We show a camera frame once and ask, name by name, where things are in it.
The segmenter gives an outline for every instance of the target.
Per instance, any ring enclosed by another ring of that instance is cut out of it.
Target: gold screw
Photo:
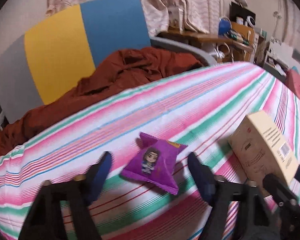
[[[73,177],[74,181],[82,181],[86,179],[86,175],[85,174],[79,174]]]
[[[249,181],[248,181],[248,185],[249,185],[250,187],[256,187],[256,186],[257,186],[257,182],[254,181],[254,180],[249,180]]]
[[[44,185],[44,186],[49,186],[49,185],[51,185],[51,180],[46,179],[46,180],[43,182],[43,185]]]

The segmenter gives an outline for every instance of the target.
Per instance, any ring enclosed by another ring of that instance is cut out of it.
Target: striped bedsheet
[[[196,239],[210,213],[187,168],[195,151],[229,181],[247,179],[227,137],[245,114],[265,110],[300,162],[300,100],[279,80],[250,63],[201,68],[162,79],[99,102],[50,127],[0,158],[0,230],[17,239],[41,183],[84,173],[104,151],[114,162],[91,216],[104,240]],[[139,132],[189,145],[177,158],[177,196],[118,174],[138,152]],[[300,184],[290,185],[298,195]],[[269,207],[275,203],[268,197]],[[229,206],[224,238],[231,236],[238,204]],[[69,209],[63,216],[76,239]]]

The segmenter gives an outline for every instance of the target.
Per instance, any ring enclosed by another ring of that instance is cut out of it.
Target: blue chair backrest
[[[140,0],[93,0],[80,7],[95,66],[116,50],[151,46]]]

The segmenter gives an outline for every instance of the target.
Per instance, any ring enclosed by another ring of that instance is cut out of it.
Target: cardboard box
[[[169,27],[173,29],[183,30],[183,10],[177,6],[168,7]]]
[[[255,180],[264,197],[269,193],[262,180],[273,173],[287,185],[299,163],[281,131],[264,112],[248,114],[229,139],[234,153],[250,180]]]

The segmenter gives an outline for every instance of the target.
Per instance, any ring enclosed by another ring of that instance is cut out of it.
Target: cartoon character print
[[[145,154],[143,155],[143,161],[142,161],[142,172],[145,174],[151,174],[154,170],[154,167],[157,163],[157,160],[159,158],[160,152],[150,147],[148,150],[146,150]]]

